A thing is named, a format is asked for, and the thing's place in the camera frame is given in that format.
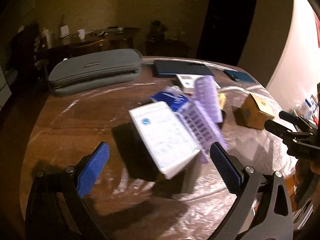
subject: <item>blue circular logo on box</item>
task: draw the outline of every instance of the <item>blue circular logo on box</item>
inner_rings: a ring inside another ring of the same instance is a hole
[[[150,121],[149,118],[143,118],[142,121],[141,121],[141,123],[142,123],[143,125],[148,125],[148,124],[151,124],[151,121]]]

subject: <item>black door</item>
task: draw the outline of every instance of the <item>black door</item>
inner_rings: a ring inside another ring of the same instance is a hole
[[[256,0],[210,0],[196,57],[236,66],[255,4]]]

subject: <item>brown box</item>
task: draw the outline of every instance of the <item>brown box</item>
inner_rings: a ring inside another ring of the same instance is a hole
[[[249,94],[241,106],[242,114],[248,127],[264,129],[266,120],[274,119],[274,113],[269,103],[256,95]]]

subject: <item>blue package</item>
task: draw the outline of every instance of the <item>blue package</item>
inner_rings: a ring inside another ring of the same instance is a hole
[[[155,95],[150,96],[150,98],[154,102],[166,102],[174,112],[177,112],[186,102],[189,101],[184,95],[179,95],[176,97],[173,93],[167,91],[160,91]]]

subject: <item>silver screw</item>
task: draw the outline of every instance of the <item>silver screw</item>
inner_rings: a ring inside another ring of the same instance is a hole
[[[254,169],[253,169],[251,166],[246,166],[245,170],[246,170],[248,173],[253,173],[253,172],[254,172]]]
[[[280,171],[276,171],[276,176],[281,178],[282,177],[282,173]]]
[[[43,171],[38,171],[37,172],[37,177],[40,178],[44,175],[44,172]]]
[[[65,168],[66,173],[72,173],[75,170],[74,166],[68,166]]]

